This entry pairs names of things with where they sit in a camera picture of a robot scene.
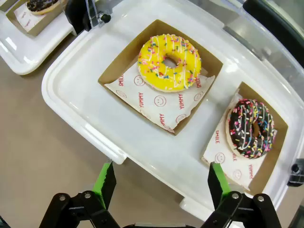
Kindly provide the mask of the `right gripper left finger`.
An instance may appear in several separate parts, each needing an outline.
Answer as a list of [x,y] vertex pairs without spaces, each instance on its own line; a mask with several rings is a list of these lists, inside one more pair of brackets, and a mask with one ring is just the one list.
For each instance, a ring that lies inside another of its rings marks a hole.
[[92,190],[74,197],[67,193],[53,196],[44,215],[45,228],[76,228],[81,221],[90,221],[94,228],[117,228],[108,211],[116,186],[113,163],[105,163]]

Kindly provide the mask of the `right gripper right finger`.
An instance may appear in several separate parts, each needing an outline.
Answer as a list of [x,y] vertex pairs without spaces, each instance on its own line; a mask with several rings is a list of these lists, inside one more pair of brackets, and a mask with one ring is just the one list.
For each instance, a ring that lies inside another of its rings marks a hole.
[[232,222],[241,222],[246,228],[280,228],[281,224],[270,197],[259,193],[249,198],[231,190],[219,163],[209,167],[208,186],[215,211],[203,228],[228,228]]

